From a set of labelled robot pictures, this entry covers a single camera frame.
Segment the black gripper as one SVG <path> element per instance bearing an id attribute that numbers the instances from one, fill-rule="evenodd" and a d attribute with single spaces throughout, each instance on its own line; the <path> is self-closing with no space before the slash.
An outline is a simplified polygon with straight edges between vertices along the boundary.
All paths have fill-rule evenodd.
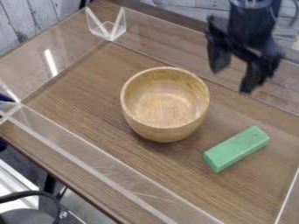
<path id="1" fill-rule="evenodd" d="M 282 0 L 229 0 L 229 18 L 207 17 L 206 37 L 210 69 L 217 74 L 231 55 L 247 62 L 239 91 L 250 94 L 273 77 L 283 58 L 273 31 Z"/>

